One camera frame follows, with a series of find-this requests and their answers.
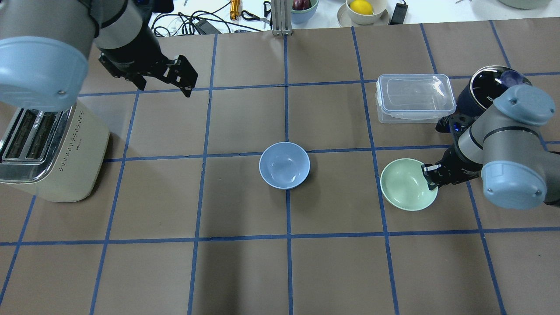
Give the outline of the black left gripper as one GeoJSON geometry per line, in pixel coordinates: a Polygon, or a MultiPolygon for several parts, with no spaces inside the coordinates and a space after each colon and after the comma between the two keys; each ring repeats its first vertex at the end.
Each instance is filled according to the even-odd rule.
{"type": "Polygon", "coordinates": [[[168,59],[150,31],[140,31],[122,47],[100,47],[100,51],[103,54],[100,60],[103,60],[112,76],[124,77],[142,91],[147,84],[144,77],[148,76],[174,85],[185,97],[190,98],[198,80],[198,72],[186,56],[178,55],[175,59],[168,59]]]}

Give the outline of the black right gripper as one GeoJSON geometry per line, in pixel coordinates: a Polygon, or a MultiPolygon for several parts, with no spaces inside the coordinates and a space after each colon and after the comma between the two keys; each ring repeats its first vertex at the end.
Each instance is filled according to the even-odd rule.
{"type": "Polygon", "coordinates": [[[467,115],[445,116],[436,123],[435,130],[449,133],[453,144],[446,150],[442,159],[436,164],[423,164],[422,174],[430,191],[448,184],[460,184],[478,178],[482,165],[470,161],[459,150],[459,138],[475,122],[467,115]]]}

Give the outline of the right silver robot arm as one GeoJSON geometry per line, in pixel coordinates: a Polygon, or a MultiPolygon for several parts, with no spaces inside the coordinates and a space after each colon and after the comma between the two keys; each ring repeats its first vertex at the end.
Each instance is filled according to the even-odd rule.
{"type": "Polygon", "coordinates": [[[476,119],[452,115],[453,144],[435,164],[423,164],[430,190],[474,178],[483,181],[488,201],[504,209],[559,206],[560,158],[546,151],[540,128],[556,107],[542,89],[517,84],[508,88],[476,119]]]}

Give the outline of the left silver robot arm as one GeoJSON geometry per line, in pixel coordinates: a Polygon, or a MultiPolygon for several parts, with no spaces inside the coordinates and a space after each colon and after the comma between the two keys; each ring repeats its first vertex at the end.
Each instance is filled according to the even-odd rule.
{"type": "Polygon", "coordinates": [[[139,90],[154,77],[190,97],[198,73],[185,56],[162,53],[148,22],[132,0],[3,0],[1,102],[45,112],[69,109],[88,74],[92,46],[112,77],[139,90]]]}

